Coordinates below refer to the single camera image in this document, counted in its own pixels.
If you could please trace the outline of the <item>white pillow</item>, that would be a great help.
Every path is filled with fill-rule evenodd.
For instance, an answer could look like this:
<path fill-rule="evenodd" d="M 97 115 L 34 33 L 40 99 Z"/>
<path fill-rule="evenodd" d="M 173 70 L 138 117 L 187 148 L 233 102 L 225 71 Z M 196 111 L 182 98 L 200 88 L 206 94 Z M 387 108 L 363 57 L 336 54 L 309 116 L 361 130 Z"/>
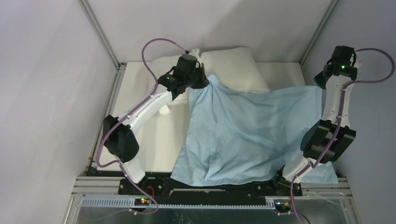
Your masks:
<path fill-rule="evenodd" d="M 153 60 L 149 68 L 157 78 L 168 72 L 176 65 L 179 56 L 165 56 Z M 252 52 L 247 47 L 202 52 L 201 63 L 209 80 L 214 75 L 227 88 L 245 93 L 269 92 L 270 88 L 253 59 Z M 193 89 L 187 91 L 172 101 L 169 105 L 184 103 Z M 160 109 L 161 114 L 168 114 L 168 105 Z"/>

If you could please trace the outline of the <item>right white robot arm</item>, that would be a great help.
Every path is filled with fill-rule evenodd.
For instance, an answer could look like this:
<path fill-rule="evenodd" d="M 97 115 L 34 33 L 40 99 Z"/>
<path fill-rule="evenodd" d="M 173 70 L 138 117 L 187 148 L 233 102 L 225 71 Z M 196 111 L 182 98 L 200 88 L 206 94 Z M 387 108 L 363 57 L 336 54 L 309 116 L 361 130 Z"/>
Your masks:
<path fill-rule="evenodd" d="M 318 87 L 326 91 L 323 116 L 303 136 L 302 155 L 275 174 L 271 187 L 277 195 L 295 190 L 311 170 L 336 161 L 354 141 L 356 131 L 350 127 L 348 107 L 357 78 L 356 59 L 354 48 L 336 46 L 323 70 L 314 77 Z"/>

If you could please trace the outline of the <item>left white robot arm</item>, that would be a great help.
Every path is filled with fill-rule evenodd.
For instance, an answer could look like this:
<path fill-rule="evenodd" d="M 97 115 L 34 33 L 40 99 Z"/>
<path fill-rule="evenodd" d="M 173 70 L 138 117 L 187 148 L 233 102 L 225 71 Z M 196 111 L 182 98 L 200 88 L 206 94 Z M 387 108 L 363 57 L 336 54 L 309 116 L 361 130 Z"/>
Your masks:
<path fill-rule="evenodd" d="M 129 187 L 134 193 L 143 194 L 148 188 L 148 182 L 144 179 L 145 170 L 137 158 L 140 149 L 135 136 L 137 132 L 153 115 L 178 99 L 187 89 L 203 89 L 208 84 L 200 54 L 190 51 L 181 55 L 168 72 L 155 78 L 152 91 L 143 100 L 117 117 L 105 117 L 100 147 L 106 148 L 115 157 L 125 177 L 129 178 Z"/>

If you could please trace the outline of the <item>light blue pillowcase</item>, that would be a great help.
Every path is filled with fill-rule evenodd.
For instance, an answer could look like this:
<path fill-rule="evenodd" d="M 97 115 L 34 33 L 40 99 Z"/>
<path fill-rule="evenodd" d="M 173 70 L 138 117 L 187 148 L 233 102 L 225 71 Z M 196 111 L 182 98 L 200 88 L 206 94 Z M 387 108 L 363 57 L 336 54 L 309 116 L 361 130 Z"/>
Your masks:
<path fill-rule="evenodd" d="M 191 118 L 172 179 L 194 187 L 262 182 L 302 155 L 303 136 L 322 116 L 320 88 L 243 93 L 208 79 L 189 91 Z"/>

